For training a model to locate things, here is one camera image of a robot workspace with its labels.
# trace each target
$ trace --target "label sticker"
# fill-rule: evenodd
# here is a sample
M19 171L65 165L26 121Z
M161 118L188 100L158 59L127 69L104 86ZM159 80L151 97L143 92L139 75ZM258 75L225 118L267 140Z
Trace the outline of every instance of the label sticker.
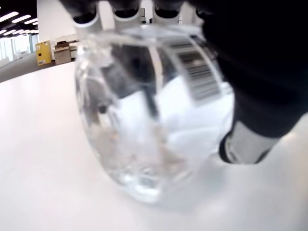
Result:
M196 103L221 96L218 81L210 65L188 38L170 38L164 40L164 43L177 55L186 70L186 83Z

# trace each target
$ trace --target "glass jar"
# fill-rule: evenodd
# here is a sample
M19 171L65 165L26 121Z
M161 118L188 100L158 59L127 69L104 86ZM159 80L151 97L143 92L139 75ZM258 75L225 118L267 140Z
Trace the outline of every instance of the glass jar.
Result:
M87 137L108 175L136 199L156 202L216 150L231 103L213 60L195 27L104 32L79 47Z

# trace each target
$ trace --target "white table surface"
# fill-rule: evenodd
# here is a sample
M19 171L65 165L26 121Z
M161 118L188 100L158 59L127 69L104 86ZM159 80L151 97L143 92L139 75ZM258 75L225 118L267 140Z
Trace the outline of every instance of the white table surface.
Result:
M159 205L104 173L77 112L74 63L0 84L1 231L306 231L308 117L257 166L215 156Z

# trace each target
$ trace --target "white wall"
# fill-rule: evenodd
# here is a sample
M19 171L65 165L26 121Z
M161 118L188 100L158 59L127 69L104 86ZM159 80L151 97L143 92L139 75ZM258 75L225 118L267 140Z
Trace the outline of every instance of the white wall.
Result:
M76 33L70 15L58 0L37 0L37 9L40 41L53 41ZM100 2L99 11L103 28L114 28L115 23L109 3Z
M40 41L75 33L69 14L58 0L37 0L37 9Z

